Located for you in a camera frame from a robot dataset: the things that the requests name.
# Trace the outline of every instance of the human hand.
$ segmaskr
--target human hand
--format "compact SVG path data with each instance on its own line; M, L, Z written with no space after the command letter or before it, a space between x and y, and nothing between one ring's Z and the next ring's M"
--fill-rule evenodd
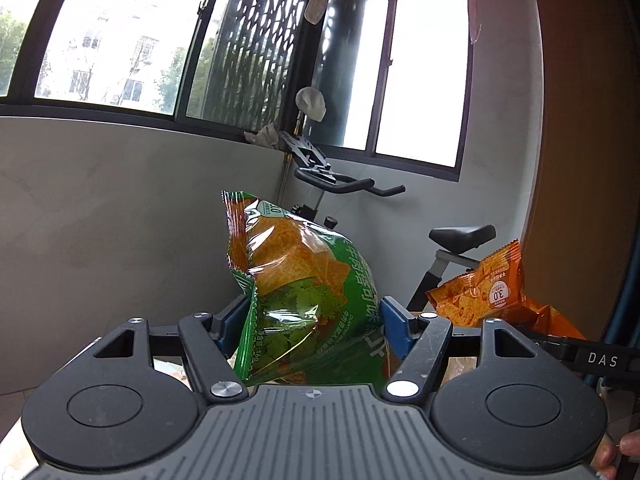
M591 466L600 473L601 478L615 480L617 471L616 467L611 465L611 463L616 458L617 449L619 449L623 455L639 456L640 430L627 433L622 437L618 448L616 448L608 436L604 436L593 457L593 461L591 461Z

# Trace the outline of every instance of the snack bag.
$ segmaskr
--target snack bag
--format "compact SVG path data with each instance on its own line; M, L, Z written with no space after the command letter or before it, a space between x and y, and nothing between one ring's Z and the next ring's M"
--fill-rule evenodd
M524 294L520 243L514 240L480 262L476 270L427 292L438 314L457 326L482 326L503 319L524 330L584 339L556 309Z
M369 266L344 236L244 192L224 192L228 262L251 306L235 372L247 385L389 377Z

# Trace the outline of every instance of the white wall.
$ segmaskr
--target white wall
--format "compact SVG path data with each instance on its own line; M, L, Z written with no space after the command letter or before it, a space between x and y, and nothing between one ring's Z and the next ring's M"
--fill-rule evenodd
M132 316L175 324L238 293L223 189L274 199L282 154L114 124L0 118L0 394Z
M481 258L514 238L526 221L542 132L542 46L536 0L479 0L471 108L459 182L335 160L334 169L406 193L325 194L318 213L338 220L371 266L380 295L406 304L431 265L431 228L492 223L498 236L469 255ZM309 205L312 188L294 178L285 206ZM463 272L450 267L445 279Z

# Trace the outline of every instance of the exercise bike seat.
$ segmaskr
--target exercise bike seat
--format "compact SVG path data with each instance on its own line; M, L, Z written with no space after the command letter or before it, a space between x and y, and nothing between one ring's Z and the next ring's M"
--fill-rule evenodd
M453 254L466 253L495 238L495 227L440 227L429 231L429 238Z

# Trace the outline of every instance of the exercise bike handlebar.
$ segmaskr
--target exercise bike handlebar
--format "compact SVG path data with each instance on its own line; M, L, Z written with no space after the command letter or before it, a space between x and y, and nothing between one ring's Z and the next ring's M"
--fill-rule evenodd
M332 184L331 182L327 182L326 180L319 178L313 173L313 170L307 168L296 168L293 174L302 182L306 182L307 184L311 184L323 191L335 194L353 193L363 189L369 190L369 188L373 187L375 184L371 178L365 178L363 180L353 179L346 184Z
M340 173L334 173L333 176L336 180L344 182L344 184L332 184L331 182L318 177L311 168L296 168L294 175L297 179L302 180L302 182L306 182L314 187L335 194L353 193L355 191L365 190L373 193L374 195L386 197L405 192L404 186L396 186L391 189L379 189L375 187L375 181L372 178L357 180L352 176Z

